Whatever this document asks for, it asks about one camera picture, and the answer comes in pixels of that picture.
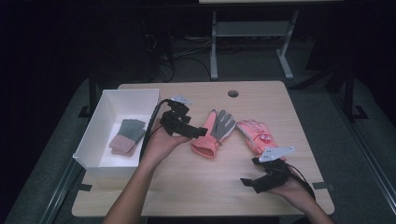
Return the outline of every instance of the glove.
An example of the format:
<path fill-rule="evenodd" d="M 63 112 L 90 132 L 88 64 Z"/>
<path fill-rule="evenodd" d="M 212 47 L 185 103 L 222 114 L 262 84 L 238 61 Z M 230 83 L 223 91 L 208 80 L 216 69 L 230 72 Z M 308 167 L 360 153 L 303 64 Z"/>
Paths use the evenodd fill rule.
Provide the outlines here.
<path fill-rule="evenodd" d="M 239 121 L 236 126 L 245 135 L 247 145 L 257 155 L 261 155 L 266 147 L 277 147 L 264 123 L 251 119 Z"/>
<path fill-rule="evenodd" d="M 137 142 L 146 132 L 143 127 L 145 122 L 138 119 L 124 119 L 120 126 L 119 132 L 111 140 L 109 146 L 112 148 L 111 153 L 122 156 L 132 157 Z"/>
<path fill-rule="evenodd" d="M 216 152 L 224 139 L 233 132 L 235 120 L 231 114 L 221 110 L 217 116 L 213 109 L 205 121 L 204 128 L 207 128 L 205 136 L 191 141 L 191 149 L 198 155 L 212 159 L 216 157 Z"/>

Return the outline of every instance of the pink glove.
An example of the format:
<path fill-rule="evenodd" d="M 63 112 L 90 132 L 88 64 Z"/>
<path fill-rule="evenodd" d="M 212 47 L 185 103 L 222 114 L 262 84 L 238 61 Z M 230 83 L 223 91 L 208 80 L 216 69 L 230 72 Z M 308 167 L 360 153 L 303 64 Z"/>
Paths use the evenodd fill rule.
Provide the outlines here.
<path fill-rule="evenodd" d="M 191 149 L 198 155 L 212 159 L 216 157 L 221 143 L 235 128 L 235 120 L 224 110 L 220 111 L 218 117 L 216 110 L 212 110 L 205 121 L 204 128 L 207 128 L 206 135 L 192 140 Z"/>
<path fill-rule="evenodd" d="M 242 120 L 236 123 L 236 127 L 245 135 L 247 145 L 257 155 L 261 155 L 266 147 L 277 147 L 273 136 L 262 122 Z"/>

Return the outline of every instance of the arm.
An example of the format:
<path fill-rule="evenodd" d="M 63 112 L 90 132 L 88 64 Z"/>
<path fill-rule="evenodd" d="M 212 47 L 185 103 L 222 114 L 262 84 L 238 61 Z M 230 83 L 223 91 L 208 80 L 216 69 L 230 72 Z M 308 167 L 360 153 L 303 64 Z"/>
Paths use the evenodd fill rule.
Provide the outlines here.
<path fill-rule="evenodd" d="M 183 136 L 172 137 L 164 128 L 158 129 L 150 137 L 142 161 L 111 206 L 104 223 L 139 223 L 155 169 L 178 145 L 189 140 Z"/>
<path fill-rule="evenodd" d="M 283 186 L 269 191 L 285 198 L 291 205 L 302 211 L 312 224 L 334 223 L 308 191 L 293 178 L 289 178 Z"/>

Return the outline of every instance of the gray carpet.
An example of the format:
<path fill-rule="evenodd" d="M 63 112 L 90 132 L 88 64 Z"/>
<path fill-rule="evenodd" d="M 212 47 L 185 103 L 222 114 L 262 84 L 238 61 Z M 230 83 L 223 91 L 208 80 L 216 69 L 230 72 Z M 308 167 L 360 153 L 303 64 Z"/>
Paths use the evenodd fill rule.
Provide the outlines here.
<path fill-rule="evenodd" d="M 287 54 L 294 80 L 283 77 L 275 52 L 276 42 L 263 42 L 253 47 L 239 47 L 242 51 L 219 54 L 219 81 L 281 80 L 286 86 L 296 85 L 315 74 L 306 71 L 312 42 L 292 42 Z M 183 51 L 186 43 L 175 43 L 176 51 Z M 208 66 L 208 53 L 193 54 L 194 58 Z M 195 60 L 176 60 L 177 70 L 172 82 L 209 81 L 209 74 Z M 155 82 L 162 82 L 157 77 Z M 396 223 L 396 216 L 378 186 L 369 163 L 363 156 L 360 144 L 355 140 L 350 123 L 340 111 L 334 97 L 325 91 L 327 78 L 303 91 L 290 91 L 298 117 L 308 142 L 314 152 L 335 205 L 332 218 L 336 223 Z M 53 191 L 62 179 L 64 170 L 88 124 L 88 119 L 78 118 L 80 109 L 89 104 L 88 81 L 81 84 L 64 116 L 49 140 L 39 162 L 14 204 L 7 223 L 39 223 L 46 212 Z M 370 92 L 356 82 L 355 104 L 363 107 L 369 116 L 357 120 L 354 127 L 361 132 L 375 154 L 389 180 L 395 181 L 396 130 L 375 104 Z M 73 217 L 71 207 L 76 197 L 82 170 L 64 199 L 54 223 L 100 223 L 101 218 Z M 298 216 L 282 217 L 280 223 L 292 223 Z"/>

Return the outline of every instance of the floor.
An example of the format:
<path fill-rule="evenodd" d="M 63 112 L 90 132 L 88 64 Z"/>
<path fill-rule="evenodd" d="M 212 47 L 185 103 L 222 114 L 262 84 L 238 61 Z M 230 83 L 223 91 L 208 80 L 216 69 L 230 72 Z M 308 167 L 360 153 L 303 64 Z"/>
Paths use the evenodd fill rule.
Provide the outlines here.
<path fill-rule="evenodd" d="M 186 52 L 201 46 L 204 39 L 175 41 L 175 53 Z M 287 87 L 311 78 L 318 71 L 305 70 L 314 42 L 293 41 L 287 53 L 293 80 L 282 74 L 275 49 L 281 41 L 224 40 L 219 50 L 219 81 L 280 80 Z M 171 82 L 210 81 L 207 50 L 189 54 L 175 60 L 176 70 Z M 166 65 L 160 66 L 162 76 L 153 82 L 169 81 L 172 72 Z M 289 90 L 305 135 L 314 152 L 320 171 L 328 184 L 335 212 L 336 223 L 396 223 L 395 211 L 389 203 L 386 190 L 376 178 L 371 153 L 392 186 L 396 186 L 396 129 L 376 105 L 370 91 L 355 80 L 354 105 L 361 105 L 368 119 L 351 123 L 340 106 L 343 89 L 328 93 L 325 77 L 303 90 Z M 74 217 L 71 207 L 76 197 L 84 170 L 74 167 L 76 178 L 69 179 L 70 188 L 57 203 L 58 212 L 47 207 L 53 196 L 59 196 L 60 181 L 64 171 L 70 168 L 72 154 L 84 134 L 89 119 L 79 117 L 81 108 L 89 105 L 88 80 L 81 83 L 54 130 L 30 178 L 8 215 L 6 223 L 100 223 L 101 217 Z M 292 223 L 299 216 L 280 217 L 279 223 Z M 262 223 L 251 220 L 250 223 Z"/>

